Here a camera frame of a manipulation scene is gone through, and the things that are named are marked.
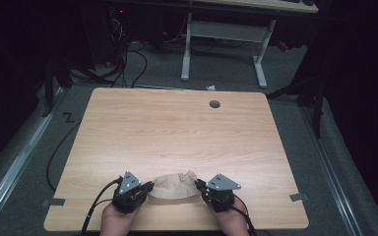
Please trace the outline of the black metal stand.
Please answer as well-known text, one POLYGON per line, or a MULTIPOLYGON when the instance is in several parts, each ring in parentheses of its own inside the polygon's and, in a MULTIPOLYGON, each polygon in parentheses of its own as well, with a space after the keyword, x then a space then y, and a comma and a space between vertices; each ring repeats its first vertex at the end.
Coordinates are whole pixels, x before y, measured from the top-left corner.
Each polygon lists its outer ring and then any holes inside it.
POLYGON ((296 103, 299 106, 313 106, 313 115, 311 119, 311 128, 314 135, 321 138, 321 119, 323 116, 323 98, 325 84, 322 79, 307 78, 299 82, 293 82, 290 85, 277 89, 266 95, 267 99, 274 99, 283 94, 297 94, 296 103))
POLYGON ((62 89, 69 89, 73 85, 70 76, 70 62, 62 56, 52 56, 45 64, 44 99, 46 110, 43 113, 47 117, 55 106, 54 81, 57 81, 62 89))

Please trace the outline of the metal floor rail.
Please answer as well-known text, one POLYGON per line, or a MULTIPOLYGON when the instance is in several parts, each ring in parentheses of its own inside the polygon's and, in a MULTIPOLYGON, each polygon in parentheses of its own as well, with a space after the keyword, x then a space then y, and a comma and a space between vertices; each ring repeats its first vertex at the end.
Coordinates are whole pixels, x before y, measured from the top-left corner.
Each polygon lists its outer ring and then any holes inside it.
POLYGON ((355 217, 352 207, 349 203, 348 197, 340 183, 340 179, 331 163, 325 146, 320 138, 315 134, 312 127, 312 118, 309 110, 305 107, 298 108, 301 117, 303 118, 306 128, 310 133, 315 147, 317 148, 319 161, 322 166, 326 182, 330 188, 331 194, 336 203, 337 209, 341 215, 342 221, 346 227, 349 236, 363 236, 359 223, 355 217))
POLYGON ((45 101, 40 102, 0 152, 0 211, 29 165, 39 141, 53 119, 53 110, 58 108, 69 91, 68 88, 58 88, 52 108, 48 108, 45 101))

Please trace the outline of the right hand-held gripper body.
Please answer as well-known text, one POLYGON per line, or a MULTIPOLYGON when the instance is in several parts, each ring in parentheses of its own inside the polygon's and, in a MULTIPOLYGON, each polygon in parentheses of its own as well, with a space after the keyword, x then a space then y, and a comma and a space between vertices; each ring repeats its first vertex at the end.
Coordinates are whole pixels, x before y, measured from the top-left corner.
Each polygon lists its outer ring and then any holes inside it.
POLYGON ((234 190, 240 190, 241 185, 234 182, 225 175, 218 173, 211 180, 206 182, 211 198, 210 203, 215 212, 227 211, 234 204, 234 190))

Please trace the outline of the white desk frame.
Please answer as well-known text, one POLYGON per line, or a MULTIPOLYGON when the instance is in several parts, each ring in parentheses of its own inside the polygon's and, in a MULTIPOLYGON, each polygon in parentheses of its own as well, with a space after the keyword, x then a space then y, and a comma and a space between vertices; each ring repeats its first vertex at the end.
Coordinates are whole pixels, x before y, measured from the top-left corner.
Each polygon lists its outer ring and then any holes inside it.
MULTIPOLYGON (((219 7, 239 7, 242 10, 263 10, 270 14, 317 14, 319 8, 312 0, 188 0, 190 7, 200 4, 213 4, 219 7)), ((190 78, 191 41, 193 37, 224 39, 258 43, 260 48, 252 55, 258 85, 261 89, 267 87, 262 60, 274 31, 276 18, 271 17, 262 27, 247 26, 237 23, 220 23, 213 20, 193 20, 192 13, 187 14, 185 51, 183 54, 181 80, 190 78)))

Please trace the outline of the person's right hand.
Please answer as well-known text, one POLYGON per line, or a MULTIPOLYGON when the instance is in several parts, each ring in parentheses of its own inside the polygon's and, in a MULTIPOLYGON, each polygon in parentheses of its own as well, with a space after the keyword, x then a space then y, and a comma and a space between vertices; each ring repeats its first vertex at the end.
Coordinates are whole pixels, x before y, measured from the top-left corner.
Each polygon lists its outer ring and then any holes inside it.
POLYGON ((246 219, 238 211, 231 208, 228 211, 215 212, 211 206, 209 210, 225 236, 249 236, 246 219))

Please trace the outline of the person's left hand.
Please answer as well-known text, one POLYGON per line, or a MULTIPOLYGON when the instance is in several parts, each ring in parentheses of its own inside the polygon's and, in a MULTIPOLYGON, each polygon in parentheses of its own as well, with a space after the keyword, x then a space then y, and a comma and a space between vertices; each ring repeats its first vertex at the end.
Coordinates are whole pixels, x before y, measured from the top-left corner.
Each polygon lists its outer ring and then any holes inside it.
POLYGON ((138 206, 131 213, 123 213, 113 204, 107 205, 101 214, 99 236, 127 236, 140 209, 138 206))

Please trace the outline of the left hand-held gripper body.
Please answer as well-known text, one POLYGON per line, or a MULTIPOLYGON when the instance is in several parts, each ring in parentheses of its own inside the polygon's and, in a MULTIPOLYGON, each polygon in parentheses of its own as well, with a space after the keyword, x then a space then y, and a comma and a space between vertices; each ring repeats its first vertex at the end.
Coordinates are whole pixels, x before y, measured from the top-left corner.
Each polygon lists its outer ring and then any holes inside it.
POLYGON ((140 185, 143 185, 142 182, 131 171, 126 170, 112 199, 112 204, 118 211, 131 213, 146 200, 136 198, 136 193, 141 190, 140 185))

